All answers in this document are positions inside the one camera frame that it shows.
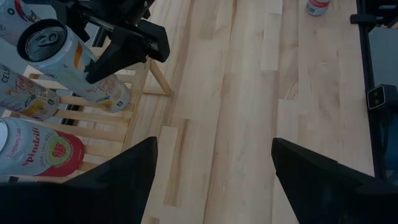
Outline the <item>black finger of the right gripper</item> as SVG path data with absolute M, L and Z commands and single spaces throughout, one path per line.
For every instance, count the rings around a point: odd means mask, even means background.
M 84 43 L 87 43 L 90 47 L 100 46 L 101 42 L 99 41 L 101 41 L 101 38 L 98 37 L 100 28 L 91 24 L 83 12 L 68 7 L 66 8 L 65 15 L 65 24 L 71 28 Z
M 111 43 L 90 67 L 86 81 L 93 84 L 119 70 L 146 61 L 147 55 L 142 37 L 116 26 L 112 33 Z

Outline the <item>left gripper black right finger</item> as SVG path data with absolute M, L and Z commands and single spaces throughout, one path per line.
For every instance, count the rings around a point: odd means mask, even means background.
M 271 155 L 299 223 L 397 223 L 397 186 L 283 138 Z

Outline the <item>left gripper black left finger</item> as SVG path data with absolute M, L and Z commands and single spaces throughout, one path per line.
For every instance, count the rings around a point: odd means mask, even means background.
M 140 223 L 154 181 L 156 137 L 62 184 L 1 185 L 1 223 Z

